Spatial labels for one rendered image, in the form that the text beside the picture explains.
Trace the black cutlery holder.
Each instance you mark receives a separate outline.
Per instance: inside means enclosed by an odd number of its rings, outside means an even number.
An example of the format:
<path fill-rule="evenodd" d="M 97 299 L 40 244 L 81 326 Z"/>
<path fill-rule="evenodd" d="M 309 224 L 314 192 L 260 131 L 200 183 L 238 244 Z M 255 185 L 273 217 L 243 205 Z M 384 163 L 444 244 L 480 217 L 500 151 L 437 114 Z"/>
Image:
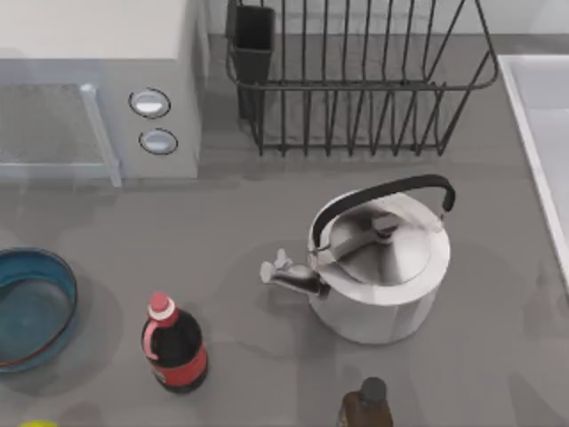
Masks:
<path fill-rule="evenodd" d="M 240 119 L 256 116 L 256 99 L 268 81 L 274 51 L 276 13 L 271 7 L 228 0 L 226 37 L 236 73 Z"/>

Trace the small microwave knob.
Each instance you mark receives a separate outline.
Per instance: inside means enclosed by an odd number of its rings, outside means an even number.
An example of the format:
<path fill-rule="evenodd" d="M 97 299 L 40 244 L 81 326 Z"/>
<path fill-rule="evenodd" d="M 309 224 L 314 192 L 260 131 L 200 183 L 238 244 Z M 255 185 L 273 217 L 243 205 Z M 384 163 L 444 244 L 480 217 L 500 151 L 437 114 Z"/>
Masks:
<path fill-rule="evenodd" d="M 179 146 L 176 136 L 163 128 L 155 128 L 141 133 L 139 144 L 145 151 L 155 156 L 168 156 Z"/>

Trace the dark bottle with red label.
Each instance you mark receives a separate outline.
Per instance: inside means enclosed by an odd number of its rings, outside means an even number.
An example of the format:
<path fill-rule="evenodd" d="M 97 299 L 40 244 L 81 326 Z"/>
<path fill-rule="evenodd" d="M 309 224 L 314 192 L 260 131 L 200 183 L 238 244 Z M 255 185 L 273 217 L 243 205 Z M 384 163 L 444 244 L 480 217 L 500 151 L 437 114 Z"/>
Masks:
<path fill-rule="evenodd" d="M 202 385 L 208 355 L 202 328 L 164 292 L 153 293 L 140 344 L 156 380 L 168 391 L 185 394 Z"/>

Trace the brown bottle with black cap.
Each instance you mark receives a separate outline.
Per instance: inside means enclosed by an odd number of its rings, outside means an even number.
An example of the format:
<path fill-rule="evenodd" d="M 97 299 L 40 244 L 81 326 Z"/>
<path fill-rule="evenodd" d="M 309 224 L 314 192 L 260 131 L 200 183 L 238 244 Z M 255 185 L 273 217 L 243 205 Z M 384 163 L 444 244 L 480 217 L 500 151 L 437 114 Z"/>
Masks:
<path fill-rule="evenodd" d="M 341 400 L 336 427 L 394 427 L 387 400 L 387 384 L 379 377 L 368 377 L 356 391 Z"/>

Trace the large microwave knob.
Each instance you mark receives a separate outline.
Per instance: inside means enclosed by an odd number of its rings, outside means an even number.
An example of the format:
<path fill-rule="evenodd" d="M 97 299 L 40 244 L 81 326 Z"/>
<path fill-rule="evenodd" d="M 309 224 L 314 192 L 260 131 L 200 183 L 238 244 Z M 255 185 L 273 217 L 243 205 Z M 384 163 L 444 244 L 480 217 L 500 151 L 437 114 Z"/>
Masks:
<path fill-rule="evenodd" d="M 147 119 L 164 117 L 172 107 L 169 97 L 164 92 L 150 87 L 130 93 L 128 104 L 134 113 Z"/>

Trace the glass microwave door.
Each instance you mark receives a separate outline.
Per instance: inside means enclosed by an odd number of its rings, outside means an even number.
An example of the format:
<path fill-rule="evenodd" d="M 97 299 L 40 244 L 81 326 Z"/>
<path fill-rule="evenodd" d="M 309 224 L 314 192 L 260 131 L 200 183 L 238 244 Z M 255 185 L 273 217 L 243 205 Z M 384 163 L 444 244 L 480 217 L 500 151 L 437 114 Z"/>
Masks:
<path fill-rule="evenodd" d="M 0 84 L 0 181 L 105 178 L 122 186 L 95 85 Z"/>

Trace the pale microwave oven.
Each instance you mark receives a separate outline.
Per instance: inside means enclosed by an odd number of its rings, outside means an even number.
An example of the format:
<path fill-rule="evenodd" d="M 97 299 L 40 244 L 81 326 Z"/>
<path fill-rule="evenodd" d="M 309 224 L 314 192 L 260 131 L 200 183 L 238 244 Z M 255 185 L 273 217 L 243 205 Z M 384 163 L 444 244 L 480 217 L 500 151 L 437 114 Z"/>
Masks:
<path fill-rule="evenodd" d="M 123 182 L 197 177 L 208 66 L 203 0 L 0 0 L 0 84 L 95 85 Z M 166 116 L 129 107 L 148 87 L 169 97 Z M 172 154 L 140 146 L 155 128 L 178 139 Z"/>

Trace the blue bowl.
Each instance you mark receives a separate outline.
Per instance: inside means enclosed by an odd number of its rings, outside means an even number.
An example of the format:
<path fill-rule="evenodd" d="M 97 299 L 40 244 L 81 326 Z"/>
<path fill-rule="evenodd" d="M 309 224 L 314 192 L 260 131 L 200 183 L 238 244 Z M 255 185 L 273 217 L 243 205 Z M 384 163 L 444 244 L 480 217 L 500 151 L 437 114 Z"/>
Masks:
<path fill-rule="evenodd" d="M 0 250 L 0 375 L 45 365 L 68 345 L 78 318 L 74 271 L 54 252 Z"/>

